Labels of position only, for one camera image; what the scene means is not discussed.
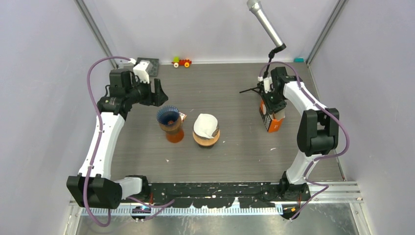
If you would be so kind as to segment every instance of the toy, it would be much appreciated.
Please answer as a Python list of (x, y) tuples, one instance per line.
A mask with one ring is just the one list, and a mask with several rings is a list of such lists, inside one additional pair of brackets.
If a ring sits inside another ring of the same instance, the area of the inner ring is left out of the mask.
[(183, 65), (186, 68), (189, 68), (192, 64), (191, 60), (180, 60), (178, 56), (174, 57), (173, 62), (171, 62), (175, 68), (179, 67), (179, 65)]

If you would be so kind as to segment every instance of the purple cable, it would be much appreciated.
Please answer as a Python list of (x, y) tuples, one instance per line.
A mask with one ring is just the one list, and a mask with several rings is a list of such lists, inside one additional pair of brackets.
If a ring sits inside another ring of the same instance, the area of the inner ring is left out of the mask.
[(127, 199), (131, 199), (131, 200), (133, 200), (133, 201), (135, 201), (135, 202), (138, 202), (138, 203), (140, 203), (140, 204), (143, 204), (143, 205), (145, 205), (146, 207), (150, 207), (150, 208), (161, 208), (161, 210), (159, 210), (158, 212), (156, 212), (156, 213), (154, 213), (154, 215), (152, 215), (152, 216), (149, 216), (149, 217), (147, 217), (147, 218), (145, 218), (145, 219), (143, 219), (142, 221), (144, 222), (144, 221), (147, 221), (147, 220), (150, 220), (150, 219), (152, 219), (152, 218), (154, 218), (154, 217), (156, 217), (158, 214), (160, 214), (164, 209), (166, 209), (167, 207), (169, 207), (171, 204), (173, 204), (174, 203), (174, 199), (173, 200), (171, 200), (169, 203), (167, 203), (167, 204), (164, 204), (164, 205), (161, 205), (161, 206), (153, 206), (153, 205), (149, 205), (149, 204), (146, 204), (146, 203), (144, 203), (144, 202), (142, 202), (142, 201), (140, 201), (140, 200), (138, 200), (138, 199), (136, 199), (136, 198), (134, 198), (134, 197), (127, 197)]
[(297, 217), (297, 215), (302, 211), (302, 209), (304, 209), (304, 207), (311, 201), (311, 200), (313, 200), (313, 198), (314, 197), (316, 197), (317, 195), (319, 195), (320, 193), (322, 193), (322, 192), (324, 192), (324, 191), (326, 191), (327, 189), (328, 189), (328, 185), (326, 185), (326, 184), (319, 184), (319, 183), (317, 183), (317, 182), (314, 182), (314, 181), (311, 181), (311, 180), (308, 180), (307, 178), (306, 178), (306, 176), (307, 176), (307, 173), (310, 171), (310, 169), (311, 169), (311, 166), (314, 164), (314, 162), (315, 161), (318, 161), (318, 160), (322, 160), (322, 159), (329, 159), (329, 158), (335, 158), (335, 157), (339, 157), (339, 156), (341, 156), (341, 155), (343, 155), (343, 154), (345, 154), (346, 152), (347, 152), (347, 150), (349, 149), (349, 145), (350, 145), (350, 139), (349, 139), (349, 134), (348, 134), (348, 132), (347, 132), (347, 130), (346, 130), (346, 128), (343, 126), (343, 124), (335, 117), (335, 116), (333, 116), (331, 113), (329, 113), (329, 111), (327, 111), (326, 109), (324, 109), (322, 106), (320, 106), (317, 102), (316, 102), (316, 100), (313, 98), (313, 97), (311, 97), (306, 91), (305, 91), (305, 89), (303, 88), (303, 87), (301, 87), (301, 82), (300, 82), (300, 76), (298, 75), (298, 72), (297, 72), (297, 70), (293, 67), (293, 66), (291, 66), (291, 65), (289, 65), (289, 64), (287, 64), (287, 63), (284, 63), (284, 62), (280, 62), (280, 61), (274, 61), (274, 62), (269, 62), (269, 63), (267, 63), (264, 67), (262, 67), (262, 69), (261, 69), (261, 72), (259, 73), (259, 76), (261, 77), (262, 76), (262, 72), (264, 71), (264, 69), (268, 66), (268, 65), (270, 65), (270, 64), (282, 64), (282, 65), (285, 65), (285, 66), (287, 66), (287, 67), (289, 67), (293, 72), (294, 72), (294, 74), (296, 75), (296, 79), (297, 79), (297, 84), (298, 84), (298, 87), (300, 88), (300, 90), (304, 93), (304, 95), (318, 108), (318, 109), (320, 109), (321, 111), (323, 111), (327, 116), (329, 116), (331, 119), (333, 119), (339, 126), (340, 126), (340, 128), (342, 129), (342, 131), (343, 131), (343, 133), (345, 134), (345, 138), (346, 138), (346, 146), (345, 146), (345, 148), (343, 149), (343, 151), (342, 152), (340, 152), (340, 153), (338, 153), (338, 154), (333, 154), (333, 155), (325, 155), (325, 156), (321, 156), (321, 157), (317, 157), (317, 158), (315, 158), (314, 159), (314, 161), (312, 161), (312, 162), (310, 162), (310, 164), (307, 166), (307, 168), (305, 169), (305, 172), (304, 172), (304, 174), (303, 174), (303, 176), (304, 176), (304, 179), (307, 181), (307, 182), (309, 182), (309, 183), (311, 183), (311, 184), (313, 184), (313, 185), (317, 185), (317, 186), (322, 186), (322, 187), (324, 187), (322, 190), (320, 190), (320, 191), (318, 191), (318, 192), (316, 192), (316, 193), (314, 193), (313, 194), (313, 196), (311, 196), (302, 206), (301, 206), (301, 208), (290, 218), (290, 220), (292, 220), (293, 218), (296, 218)]
[(90, 94), (90, 98), (93, 104), (93, 107), (95, 109), (96, 115), (98, 117), (99, 120), (99, 133), (98, 133), (98, 138), (96, 140), (96, 144), (95, 144), (95, 148), (93, 150), (92, 156), (91, 156), (91, 160), (90, 160), (90, 166), (88, 167), (88, 171), (87, 171), (87, 175), (85, 176), (85, 182), (84, 182), (84, 191), (83, 191), (83, 200), (84, 200), (84, 206), (85, 209), (88, 213), (88, 215), (91, 217), (91, 219), (93, 220), (93, 222), (95, 222), (97, 225), (101, 226), (101, 227), (107, 227), (110, 222), (111, 222), (111, 210), (108, 209), (108, 222), (106, 224), (101, 223), (95, 216), (94, 214), (92, 214), (92, 211), (90, 209), (90, 206), (88, 204), (88, 195), (87, 195), (87, 191), (88, 191), (88, 180), (90, 178), (90, 174), (91, 174), (91, 169), (93, 166), (93, 162), (95, 160), (95, 156), (96, 156), (96, 152), (98, 151), (98, 147), (99, 147), (99, 142), (101, 142), (101, 136), (102, 136), (102, 117), (101, 114), (99, 113), (98, 110), (98, 106), (96, 105), (95, 99), (93, 98), (93, 94), (92, 94), (92, 89), (91, 89), (91, 72), (92, 69), (99, 63), (101, 63), (102, 61), (106, 61), (106, 60), (110, 60), (110, 59), (123, 59), (123, 60), (128, 60), (130, 61), (129, 58), (127, 57), (122, 57), (122, 56), (110, 56), (110, 57), (106, 57), (103, 59), (98, 60), (97, 62), (95, 62), (90, 69), (88, 70), (88, 75), (87, 75), (87, 86), (88, 86), (88, 92)]

